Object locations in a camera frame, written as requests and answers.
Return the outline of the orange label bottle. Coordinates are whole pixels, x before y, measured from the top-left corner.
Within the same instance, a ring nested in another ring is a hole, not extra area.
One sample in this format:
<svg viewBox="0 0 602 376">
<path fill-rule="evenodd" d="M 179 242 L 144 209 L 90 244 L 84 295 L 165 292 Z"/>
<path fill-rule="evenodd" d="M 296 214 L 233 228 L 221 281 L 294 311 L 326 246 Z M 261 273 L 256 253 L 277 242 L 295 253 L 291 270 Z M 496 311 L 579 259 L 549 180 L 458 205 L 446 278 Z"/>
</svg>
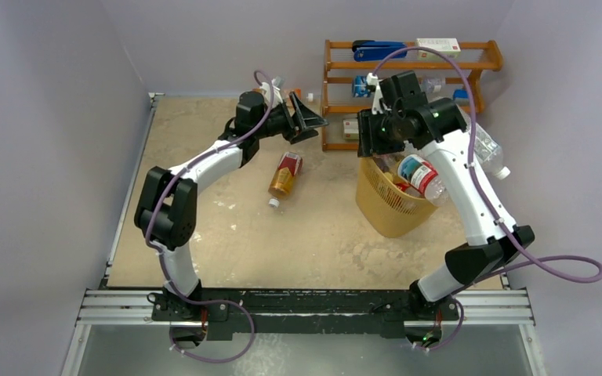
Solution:
<svg viewBox="0 0 602 376">
<path fill-rule="evenodd" d="M 286 97 L 289 97 L 294 93 L 297 98 L 302 100 L 304 103 L 312 103 L 315 100 L 315 95 L 312 92 L 303 91 L 299 88 L 283 89 L 282 92 Z"/>
</svg>

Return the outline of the red label bottle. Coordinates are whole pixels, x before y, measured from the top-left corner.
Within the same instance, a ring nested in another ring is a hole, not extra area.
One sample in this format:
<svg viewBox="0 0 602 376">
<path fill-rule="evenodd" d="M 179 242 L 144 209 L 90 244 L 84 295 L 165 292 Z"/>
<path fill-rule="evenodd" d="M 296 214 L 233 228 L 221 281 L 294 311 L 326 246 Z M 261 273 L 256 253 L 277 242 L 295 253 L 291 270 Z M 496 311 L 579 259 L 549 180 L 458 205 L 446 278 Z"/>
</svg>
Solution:
<svg viewBox="0 0 602 376">
<path fill-rule="evenodd" d="M 398 164 L 397 175 L 436 207 L 445 205 L 450 198 L 437 170 L 419 155 L 410 154 L 403 158 Z"/>
</svg>

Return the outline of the brown tea bottle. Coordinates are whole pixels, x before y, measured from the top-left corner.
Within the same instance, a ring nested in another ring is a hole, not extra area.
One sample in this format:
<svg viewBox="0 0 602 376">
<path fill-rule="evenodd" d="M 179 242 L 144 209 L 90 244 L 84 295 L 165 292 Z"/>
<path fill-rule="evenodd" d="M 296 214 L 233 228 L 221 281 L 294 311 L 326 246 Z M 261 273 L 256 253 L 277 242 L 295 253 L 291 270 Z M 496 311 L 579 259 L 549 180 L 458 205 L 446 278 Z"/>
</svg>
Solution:
<svg viewBox="0 0 602 376">
<path fill-rule="evenodd" d="M 268 189 L 270 207 L 278 208 L 290 196 L 302 166 L 303 158 L 300 155 L 293 152 L 282 154 Z"/>
</svg>

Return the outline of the yellow plastic bin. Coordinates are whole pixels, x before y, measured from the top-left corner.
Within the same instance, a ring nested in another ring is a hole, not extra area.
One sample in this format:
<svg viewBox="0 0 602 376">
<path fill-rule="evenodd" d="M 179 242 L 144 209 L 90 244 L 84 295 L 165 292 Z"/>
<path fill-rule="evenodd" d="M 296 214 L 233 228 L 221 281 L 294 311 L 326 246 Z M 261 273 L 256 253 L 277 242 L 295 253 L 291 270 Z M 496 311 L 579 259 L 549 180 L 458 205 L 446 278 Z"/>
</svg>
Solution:
<svg viewBox="0 0 602 376">
<path fill-rule="evenodd" d="M 372 158 L 360 159 L 356 204 L 372 227 L 388 238 L 402 237 L 413 231 L 437 210 L 426 199 L 401 190 Z"/>
</svg>

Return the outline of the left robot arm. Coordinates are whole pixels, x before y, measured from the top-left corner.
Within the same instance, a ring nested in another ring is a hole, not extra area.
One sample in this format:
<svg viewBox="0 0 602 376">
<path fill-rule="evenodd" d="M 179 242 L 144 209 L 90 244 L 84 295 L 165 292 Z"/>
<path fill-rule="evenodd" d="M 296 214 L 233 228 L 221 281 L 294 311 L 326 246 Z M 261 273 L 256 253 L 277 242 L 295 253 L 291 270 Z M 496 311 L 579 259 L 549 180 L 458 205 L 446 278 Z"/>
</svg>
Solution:
<svg viewBox="0 0 602 376">
<path fill-rule="evenodd" d="M 294 92 L 272 104 L 260 92 L 244 92 L 234 116 L 207 150 L 174 168 L 156 166 L 147 172 L 134 223 L 156 253 L 163 288 L 175 296 L 172 311 L 182 320 L 193 320 L 202 310 L 202 299 L 194 294 L 200 280 L 187 250 L 197 225 L 199 194 L 248 164 L 262 139 L 280 136 L 296 144 L 318 136 L 319 128 L 327 125 Z"/>
</svg>

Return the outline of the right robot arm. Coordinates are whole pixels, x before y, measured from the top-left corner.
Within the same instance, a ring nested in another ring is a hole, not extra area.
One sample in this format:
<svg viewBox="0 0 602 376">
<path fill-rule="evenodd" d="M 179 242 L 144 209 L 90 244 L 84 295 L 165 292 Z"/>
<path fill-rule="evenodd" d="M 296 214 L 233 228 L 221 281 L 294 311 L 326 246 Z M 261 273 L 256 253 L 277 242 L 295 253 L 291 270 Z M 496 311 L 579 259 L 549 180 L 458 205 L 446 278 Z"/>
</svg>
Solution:
<svg viewBox="0 0 602 376">
<path fill-rule="evenodd" d="M 426 319 L 440 301 L 512 261 L 535 239 L 502 206 L 470 151 L 475 124 L 467 124 L 451 99 L 428 100 L 413 71 L 378 79 L 366 77 L 373 104 L 358 115 L 358 157 L 401 152 L 408 143 L 435 168 L 458 209 L 466 243 L 447 251 L 444 263 L 409 288 L 411 313 Z"/>
</svg>

